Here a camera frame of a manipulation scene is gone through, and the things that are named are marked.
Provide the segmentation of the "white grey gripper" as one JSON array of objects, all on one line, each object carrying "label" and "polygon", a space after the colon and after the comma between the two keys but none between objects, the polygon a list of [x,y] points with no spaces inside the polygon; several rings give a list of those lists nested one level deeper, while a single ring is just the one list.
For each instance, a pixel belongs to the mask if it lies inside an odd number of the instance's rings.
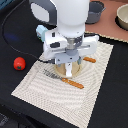
[{"label": "white grey gripper", "polygon": [[45,33],[44,58],[50,63],[57,64],[57,71],[61,72],[63,63],[77,61],[77,65],[81,65],[82,59],[80,57],[95,53],[98,40],[97,34],[66,38],[59,34],[57,29],[49,30]]}]

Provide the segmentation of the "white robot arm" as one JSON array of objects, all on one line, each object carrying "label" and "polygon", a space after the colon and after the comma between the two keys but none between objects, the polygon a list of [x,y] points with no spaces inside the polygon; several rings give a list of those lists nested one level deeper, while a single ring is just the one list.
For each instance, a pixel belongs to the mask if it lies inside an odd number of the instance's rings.
[{"label": "white robot arm", "polygon": [[89,0],[29,0],[33,15],[40,21],[56,25],[55,29],[37,35],[44,39],[44,57],[64,64],[70,75],[72,63],[96,51],[98,35],[84,36]]}]

